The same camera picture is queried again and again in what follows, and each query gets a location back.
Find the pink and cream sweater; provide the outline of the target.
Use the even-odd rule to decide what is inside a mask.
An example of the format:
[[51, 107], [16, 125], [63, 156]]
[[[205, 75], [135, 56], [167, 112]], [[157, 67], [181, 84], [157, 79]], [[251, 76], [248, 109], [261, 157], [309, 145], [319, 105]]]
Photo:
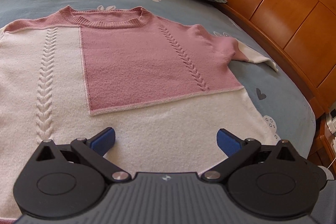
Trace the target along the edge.
[[136, 172], [201, 173], [224, 158], [217, 131], [275, 144], [231, 61], [276, 65], [143, 7], [77, 11], [1, 29], [1, 220], [19, 215], [13, 186], [41, 141], [65, 144], [114, 128], [108, 158]]

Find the teal floral bed sheet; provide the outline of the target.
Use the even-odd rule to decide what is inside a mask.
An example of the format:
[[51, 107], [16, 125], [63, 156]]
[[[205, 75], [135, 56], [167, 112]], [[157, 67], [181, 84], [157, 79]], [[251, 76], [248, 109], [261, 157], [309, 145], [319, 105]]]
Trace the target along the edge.
[[[233, 16], [204, 0], [1, 0], [1, 25], [37, 19], [71, 6], [76, 10], [131, 9], [142, 6], [155, 15], [185, 25], [201, 24], [216, 36], [232, 36], [264, 54], [262, 47]], [[276, 132], [307, 157], [315, 134], [315, 115], [306, 98], [281, 68], [232, 61], [230, 70], [245, 86], [261, 115], [276, 122]]]

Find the wooden nightstand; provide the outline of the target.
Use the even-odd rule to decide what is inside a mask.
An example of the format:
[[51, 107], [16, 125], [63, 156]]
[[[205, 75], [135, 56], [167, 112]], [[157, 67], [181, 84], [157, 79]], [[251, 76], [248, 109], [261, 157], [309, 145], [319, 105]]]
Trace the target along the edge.
[[316, 120], [316, 131], [307, 159], [315, 165], [326, 167], [335, 177], [334, 140], [335, 136], [328, 128], [324, 114]]

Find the wooden headboard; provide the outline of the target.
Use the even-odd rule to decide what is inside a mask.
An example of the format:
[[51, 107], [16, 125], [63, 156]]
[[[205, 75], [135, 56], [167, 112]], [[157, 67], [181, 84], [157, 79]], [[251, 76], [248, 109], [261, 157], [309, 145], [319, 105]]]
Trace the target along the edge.
[[220, 9], [294, 81], [317, 117], [335, 103], [335, 0], [226, 0]]

